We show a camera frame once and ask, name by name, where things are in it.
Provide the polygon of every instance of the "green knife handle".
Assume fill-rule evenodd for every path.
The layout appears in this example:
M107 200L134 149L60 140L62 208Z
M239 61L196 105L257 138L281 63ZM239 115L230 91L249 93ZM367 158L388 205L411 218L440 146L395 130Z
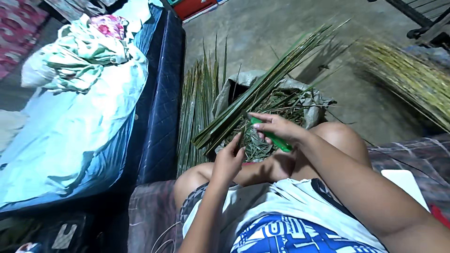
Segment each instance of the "green knife handle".
M250 122L252 124L256 124L256 123L262 123L261 120L252 117L252 119L250 120ZM284 152L291 152L292 151L292 146L287 144L285 140L281 139L280 137L276 136L273 133L270 132L263 132L265 134L265 136L267 136L269 139L271 139L273 141L273 143L279 147L282 151Z

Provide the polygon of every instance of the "green knife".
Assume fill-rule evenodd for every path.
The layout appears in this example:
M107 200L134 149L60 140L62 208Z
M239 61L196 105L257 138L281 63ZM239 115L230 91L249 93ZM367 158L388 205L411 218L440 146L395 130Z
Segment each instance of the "green knife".
M253 117L252 115L248 114L247 112L243 113L244 116L252 123L262 123L261 120ZM285 140L281 139L280 137L276 136L273 133L270 132L263 132L265 136L267 136L269 139L272 140L272 142L279 147L284 152L291 152L293 150L292 146L287 144Z

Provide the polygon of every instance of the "red container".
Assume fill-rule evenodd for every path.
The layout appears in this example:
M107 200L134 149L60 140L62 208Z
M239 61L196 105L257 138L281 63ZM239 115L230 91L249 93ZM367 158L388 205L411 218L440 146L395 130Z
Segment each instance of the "red container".
M182 0L173 9L181 20L185 20L194 14L217 4L217 0Z

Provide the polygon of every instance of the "pink floral fabric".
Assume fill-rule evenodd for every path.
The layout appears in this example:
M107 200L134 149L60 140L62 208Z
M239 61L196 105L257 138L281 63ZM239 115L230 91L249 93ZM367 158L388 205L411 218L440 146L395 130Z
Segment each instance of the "pink floral fabric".
M28 55L47 16L28 0L0 0L0 79Z
M123 24L126 19L115 15L103 15L90 19L91 25L103 33L106 37L125 39L125 29Z

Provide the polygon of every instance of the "cable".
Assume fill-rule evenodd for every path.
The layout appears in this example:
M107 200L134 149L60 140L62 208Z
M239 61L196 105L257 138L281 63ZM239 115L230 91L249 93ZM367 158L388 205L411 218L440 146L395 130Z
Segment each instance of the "cable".
M157 253L165 244L167 243L175 243L175 241L173 239L169 239L165 242L163 242L161 244L161 246L159 246L159 248L156 249L155 252L153 252L153 249L155 249L156 244L158 243L159 239L161 239L172 227L175 227L178 223L181 223L181 221L176 222L175 224L171 225L169 228L167 228L159 237L158 239L156 239L155 243L153 244L152 250L150 251L150 253Z
M409 167L414 168L414 169L416 169L416 170L422 172L424 175L426 175L428 178L431 178L431 179L434 180L436 183L438 183L438 184L440 184L440 185L442 185L442 186L448 187L447 185L444 185L444 184L442 184L441 182L439 182L438 180L436 180L436 179L430 177L427 173L423 172L421 169L418 169L418 168L416 168L416 167L414 167L414 166L412 166L412 165L410 165L410 164L407 164L407 163L405 163L405 162L403 162L403 161L401 161L401 160L399 160L399 159L397 159L397 158L394 158L394 157L392 157L391 155L389 155L389 154L387 154L387 153L381 152L380 150L376 150L376 149L370 149L370 150L376 151L376 152L379 152L379 153L382 153L382 154L384 154L384 155L390 157L391 159L396 160L396 161L399 162L399 163L402 163L402 164L404 164L404 165L408 165Z

